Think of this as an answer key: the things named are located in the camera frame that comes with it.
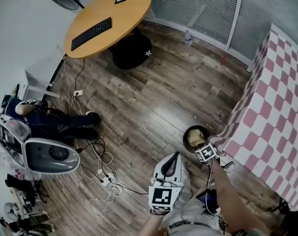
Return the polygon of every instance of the white wall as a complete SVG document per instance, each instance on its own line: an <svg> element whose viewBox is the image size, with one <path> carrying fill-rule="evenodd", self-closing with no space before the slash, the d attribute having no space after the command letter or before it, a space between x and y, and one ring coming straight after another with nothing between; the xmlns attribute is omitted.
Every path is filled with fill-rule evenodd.
<svg viewBox="0 0 298 236"><path fill-rule="evenodd" d="M90 0L80 1L86 5ZM51 0L0 0L0 104L15 89L23 70L50 80L64 54L63 38L76 13ZM4 216L3 205L12 201L5 178L6 170L0 169L0 217Z"/></svg>

